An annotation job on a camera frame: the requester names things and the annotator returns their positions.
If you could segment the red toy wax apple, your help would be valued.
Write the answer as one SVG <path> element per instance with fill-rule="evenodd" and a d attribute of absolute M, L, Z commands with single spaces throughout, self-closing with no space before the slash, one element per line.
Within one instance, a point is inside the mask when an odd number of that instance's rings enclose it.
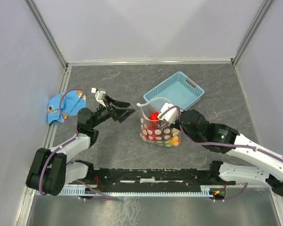
<path fill-rule="evenodd" d="M 159 121 L 158 115 L 159 115 L 159 112 L 154 112 L 154 113 L 152 113 L 152 114 L 150 115 L 150 117 L 149 117 L 149 121 L 150 121 L 151 123 L 153 123 L 153 124 L 156 125 L 156 124 L 158 123 L 158 121 Z"/>

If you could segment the clear dotted zip top bag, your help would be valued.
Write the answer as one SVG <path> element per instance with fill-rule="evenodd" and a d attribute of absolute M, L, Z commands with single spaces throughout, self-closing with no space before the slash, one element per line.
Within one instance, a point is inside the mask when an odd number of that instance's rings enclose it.
<path fill-rule="evenodd" d="M 146 103 L 137 104 L 141 113 L 140 137 L 143 141 L 147 143 L 157 144 L 160 146 L 165 146 L 165 141 L 172 137 L 178 136 L 181 139 L 181 131 L 179 129 L 173 128 L 173 125 L 171 123 L 161 120 L 159 120 L 156 125 L 151 123 L 149 121 L 150 115 L 145 114 L 144 110 L 142 109 L 145 105 Z"/>

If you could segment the green yellow toy mango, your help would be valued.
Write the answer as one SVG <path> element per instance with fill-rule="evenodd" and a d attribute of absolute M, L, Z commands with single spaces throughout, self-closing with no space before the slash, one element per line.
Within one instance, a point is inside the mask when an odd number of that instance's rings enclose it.
<path fill-rule="evenodd" d="M 166 147 L 171 147 L 171 146 L 179 146 L 181 143 L 181 139 L 178 136 L 172 137 L 168 140 L 165 141 L 165 146 Z"/>

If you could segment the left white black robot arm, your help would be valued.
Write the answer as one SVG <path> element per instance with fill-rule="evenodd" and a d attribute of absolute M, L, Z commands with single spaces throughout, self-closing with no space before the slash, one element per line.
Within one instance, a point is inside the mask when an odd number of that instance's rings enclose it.
<path fill-rule="evenodd" d="M 40 148 L 36 151 L 26 186 L 41 195 L 56 196 L 64 185 L 76 180 L 91 183 L 95 178 L 93 164 L 82 160 L 70 163 L 70 160 L 95 144 L 99 135 L 96 126 L 108 119 L 122 123 L 134 112 L 130 103 L 114 100 L 108 95 L 104 96 L 96 111 L 89 108 L 79 110 L 77 132 L 69 140 L 51 149 Z"/>

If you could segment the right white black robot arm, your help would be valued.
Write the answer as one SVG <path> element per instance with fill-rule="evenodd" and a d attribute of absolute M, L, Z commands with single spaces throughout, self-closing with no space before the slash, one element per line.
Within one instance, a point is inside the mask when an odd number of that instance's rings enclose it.
<path fill-rule="evenodd" d="M 207 172 L 210 183 L 218 184 L 222 180 L 262 183 L 283 197 L 283 155 L 257 144 L 227 125 L 210 123 L 196 110 L 182 111 L 177 124 L 191 143 L 254 165 L 250 169 L 234 169 L 221 163 L 219 168 Z"/>

